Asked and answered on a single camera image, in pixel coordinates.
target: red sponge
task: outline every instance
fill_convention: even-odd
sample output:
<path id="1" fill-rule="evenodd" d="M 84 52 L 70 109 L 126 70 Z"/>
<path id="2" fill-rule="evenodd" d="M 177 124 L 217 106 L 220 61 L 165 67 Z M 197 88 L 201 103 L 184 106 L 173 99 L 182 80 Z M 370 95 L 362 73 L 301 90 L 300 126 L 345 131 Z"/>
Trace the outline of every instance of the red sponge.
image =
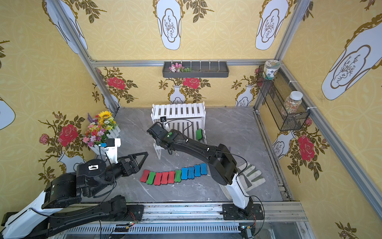
<path id="1" fill-rule="evenodd" d="M 146 182 L 147 178 L 149 177 L 150 170 L 145 169 L 143 171 L 143 175 L 141 177 L 141 182 Z"/>
<path id="2" fill-rule="evenodd" d="M 160 179 L 161 178 L 162 178 L 162 173 L 161 172 L 157 172 L 155 174 L 154 185 L 156 185 L 156 186 L 160 185 Z"/>
<path id="3" fill-rule="evenodd" d="M 175 182 L 175 171 L 168 172 L 168 183 L 173 184 Z"/>
<path id="4" fill-rule="evenodd" d="M 160 183 L 166 185 L 167 179 L 168 179 L 168 172 L 163 172 L 162 173 L 162 181 Z"/>

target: sunflower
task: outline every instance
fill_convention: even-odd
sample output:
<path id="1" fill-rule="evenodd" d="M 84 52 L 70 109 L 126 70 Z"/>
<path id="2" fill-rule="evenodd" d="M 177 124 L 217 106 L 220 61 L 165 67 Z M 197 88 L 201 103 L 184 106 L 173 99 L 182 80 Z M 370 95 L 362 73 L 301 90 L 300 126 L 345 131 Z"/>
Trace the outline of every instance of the sunflower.
<path id="1" fill-rule="evenodd" d="M 107 119 L 111 116 L 112 116 L 112 114 L 110 111 L 102 111 L 101 113 L 98 114 L 98 117 L 100 117 L 102 119 Z"/>

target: black cable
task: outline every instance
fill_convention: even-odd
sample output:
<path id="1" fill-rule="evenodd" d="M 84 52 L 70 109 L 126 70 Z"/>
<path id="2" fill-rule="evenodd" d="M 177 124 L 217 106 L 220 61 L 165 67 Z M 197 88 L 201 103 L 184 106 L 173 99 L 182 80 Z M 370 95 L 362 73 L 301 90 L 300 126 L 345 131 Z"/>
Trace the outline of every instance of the black cable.
<path id="1" fill-rule="evenodd" d="M 101 236 L 102 236 L 102 225 L 101 225 L 101 221 L 99 221 L 99 239 L 101 239 Z"/>
<path id="2" fill-rule="evenodd" d="M 106 155 L 106 158 L 107 158 L 107 160 L 109 161 L 109 164 L 110 164 L 110 166 L 111 166 L 111 168 L 112 168 L 112 172 L 113 172 L 113 180 L 114 180 L 113 185 L 114 185 L 114 184 L 115 184 L 114 169 L 113 169 L 112 163 L 110 162 L 110 159 L 109 159 L 109 157 L 108 157 L 107 155 Z M 107 196 L 106 196 L 100 203 L 98 203 L 98 204 L 95 205 L 94 207 L 92 207 L 92 208 L 90 208 L 89 210 L 84 211 L 84 212 L 82 212 L 82 213 L 78 213 L 78 214 L 71 215 L 71 216 L 48 216 L 48 215 L 42 214 L 42 213 L 40 213 L 40 212 L 37 212 L 34 208 L 29 208 L 29 209 L 31 209 L 32 211 L 34 211 L 35 213 L 37 213 L 37 214 L 39 214 L 39 215 L 41 215 L 41 216 L 46 216 L 46 217 L 48 217 L 48 218 L 70 218 L 70 217 L 73 217 L 73 216 L 78 216 L 78 215 L 87 213 L 87 212 L 93 210 L 94 208 L 98 207 L 101 203 L 103 203 L 103 202 L 107 199 L 107 197 L 110 195 L 110 193 L 112 193 L 113 189 L 114 189 L 114 187 L 110 190 L 109 194 L 108 194 L 108 195 L 107 195 Z"/>

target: wall-mounted tray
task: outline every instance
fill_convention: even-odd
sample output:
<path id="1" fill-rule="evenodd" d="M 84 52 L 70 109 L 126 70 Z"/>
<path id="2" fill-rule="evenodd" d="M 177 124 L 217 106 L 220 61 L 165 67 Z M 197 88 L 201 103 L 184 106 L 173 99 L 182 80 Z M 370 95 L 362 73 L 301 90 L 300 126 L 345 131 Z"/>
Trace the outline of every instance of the wall-mounted tray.
<path id="1" fill-rule="evenodd" d="M 303 101 L 296 113 L 288 114 L 284 108 L 284 101 L 292 91 L 296 89 L 289 84 L 281 69 L 273 80 L 263 78 L 264 66 L 259 66 L 257 86 L 264 97 L 265 102 L 280 131 L 300 130 L 308 118 L 310 112 Z"/>
<path id="2" fill-rule="evenodd" d="M 169 67 L 175 63 L 182 63 L 182 66 L 190 68 L 191 72 L 171 72 Z M 227 62 L 220 61 L 165 62 L 162 70 L 164 78 L 225 78 L 229 72 Z"/>

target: green sponge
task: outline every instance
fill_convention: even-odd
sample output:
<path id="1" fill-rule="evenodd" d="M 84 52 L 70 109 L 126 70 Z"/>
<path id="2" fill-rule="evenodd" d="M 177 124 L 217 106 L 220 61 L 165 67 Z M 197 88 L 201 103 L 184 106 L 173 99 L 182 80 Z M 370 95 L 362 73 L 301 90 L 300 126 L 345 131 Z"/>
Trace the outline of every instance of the green sponge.
<path id="1" fill-rule="evenodd" d="M 149 178 L 146 181 L 147 184 L 152 184 L 154 182 L 155 174 L 156 174 L 155 172 L 150 172 Z"/>
<path id="2" fill-rule="evenodd" d="M 203 139 L 203 133 L 202 129 L 198 129 L 196 131 L 196 140 L 202 140 Z"/>
<path id="3" fill-rule="evenodd" d="M 182 170 L 175 170 L 175 182 L 180 182 L 180 176 L 182 175 Z"/>

